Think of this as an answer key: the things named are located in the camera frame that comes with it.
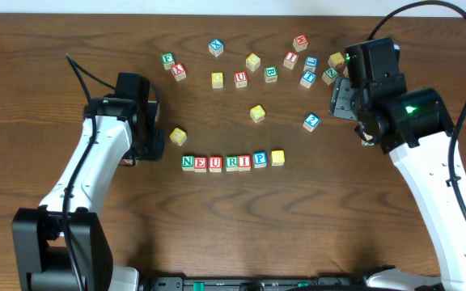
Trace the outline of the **green N wooden block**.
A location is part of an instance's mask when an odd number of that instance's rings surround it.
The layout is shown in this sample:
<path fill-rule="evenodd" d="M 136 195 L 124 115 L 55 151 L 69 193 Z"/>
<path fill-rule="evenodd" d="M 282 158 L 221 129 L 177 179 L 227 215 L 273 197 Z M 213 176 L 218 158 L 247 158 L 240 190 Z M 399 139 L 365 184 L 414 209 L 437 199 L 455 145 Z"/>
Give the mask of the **green N wooden block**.
<path fill-rule="evenodd" d="M 181 168 L 183 171 L 194 171 L 195 157 L 184 155 L 181 159 Z"/>

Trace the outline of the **red E wooden block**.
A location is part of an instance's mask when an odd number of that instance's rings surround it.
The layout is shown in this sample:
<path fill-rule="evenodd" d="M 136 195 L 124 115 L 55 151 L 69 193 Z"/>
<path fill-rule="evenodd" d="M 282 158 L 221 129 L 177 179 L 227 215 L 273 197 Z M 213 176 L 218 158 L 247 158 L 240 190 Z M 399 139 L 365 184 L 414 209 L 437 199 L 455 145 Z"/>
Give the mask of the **red E wooden block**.
<path fill-rule="evenodd" d="M 207 157 L 195 157 L 193 169 L 195 172 L 207 172 Z"/>

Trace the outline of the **green R wooden block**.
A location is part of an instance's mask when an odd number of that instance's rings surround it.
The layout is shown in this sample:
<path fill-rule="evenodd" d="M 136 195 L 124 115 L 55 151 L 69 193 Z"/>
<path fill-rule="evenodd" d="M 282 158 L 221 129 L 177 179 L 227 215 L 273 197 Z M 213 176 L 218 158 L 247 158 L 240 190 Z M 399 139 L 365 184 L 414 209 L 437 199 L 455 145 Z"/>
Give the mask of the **green R wooden block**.
<path fill-rule="evenodd" d="M 237 156 L 226 156 L 225 164 L 226 164 L 226 171 L 238 171 L 239 170 Z"/>

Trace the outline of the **yellow S wooden block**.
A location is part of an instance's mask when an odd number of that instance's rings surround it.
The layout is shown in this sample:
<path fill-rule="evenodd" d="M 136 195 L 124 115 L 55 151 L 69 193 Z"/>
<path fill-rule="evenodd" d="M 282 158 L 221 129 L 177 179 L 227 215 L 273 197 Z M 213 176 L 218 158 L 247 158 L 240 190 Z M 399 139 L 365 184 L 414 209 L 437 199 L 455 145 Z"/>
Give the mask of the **yellow S wooden block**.
<path fill-rule="evenodd" d="M 271 159 L 273 166 L 283 166 L 285 164 L 285 151 L 284 150 L 273 150 L 271 152 Z"/>

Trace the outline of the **blue P wooden block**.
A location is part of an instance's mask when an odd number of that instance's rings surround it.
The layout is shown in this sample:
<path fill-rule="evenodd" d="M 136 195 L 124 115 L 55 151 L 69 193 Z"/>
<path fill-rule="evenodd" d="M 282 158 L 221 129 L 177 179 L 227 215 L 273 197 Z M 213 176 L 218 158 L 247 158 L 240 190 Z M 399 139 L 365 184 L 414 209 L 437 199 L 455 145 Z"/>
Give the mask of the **blue P wooden block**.
<path fill-rule="evenodd" d="M 267 167 L 268 159 L 267 154 L 264 151 L 255 152 L 252 155 L 253 166 L 255 168 Z"/>

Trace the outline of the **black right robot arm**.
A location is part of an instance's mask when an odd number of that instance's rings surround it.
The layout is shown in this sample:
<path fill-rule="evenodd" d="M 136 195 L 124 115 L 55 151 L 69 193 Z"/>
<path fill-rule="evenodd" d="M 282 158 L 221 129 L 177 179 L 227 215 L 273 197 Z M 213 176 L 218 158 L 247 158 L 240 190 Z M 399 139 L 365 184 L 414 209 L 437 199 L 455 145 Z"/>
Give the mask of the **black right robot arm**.
<path fill-rule="evenodd" d="M 360 138 L 391 158 L 426 224 L 440 276 L 387 270 L 366 283 L 386 289 L 441 285 L 466 290 L 466 173 L 459 153 L 449 151 L 455 126 L 437 91 L 408 91 L 399 55 L 389 38 L 346 47 L 348 75 L 335 82 L 330 112 L 357 121 Z"/>

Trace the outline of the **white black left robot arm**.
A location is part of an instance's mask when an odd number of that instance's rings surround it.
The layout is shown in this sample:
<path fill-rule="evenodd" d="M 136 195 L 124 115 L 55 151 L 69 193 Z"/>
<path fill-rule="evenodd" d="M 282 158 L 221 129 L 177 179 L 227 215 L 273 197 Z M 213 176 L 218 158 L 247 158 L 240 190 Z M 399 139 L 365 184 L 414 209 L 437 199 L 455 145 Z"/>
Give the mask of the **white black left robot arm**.
<path fill-rule="evenodd" d="M 160 99 L 139 74 L 120 73 L 114 92 L 89 100 L 83 131 L 61 178 L 12 222 L 22 290 L 143 290 L 136 268 L 114 264 L 100 212 L 121 162 L 158 161 Z"/>

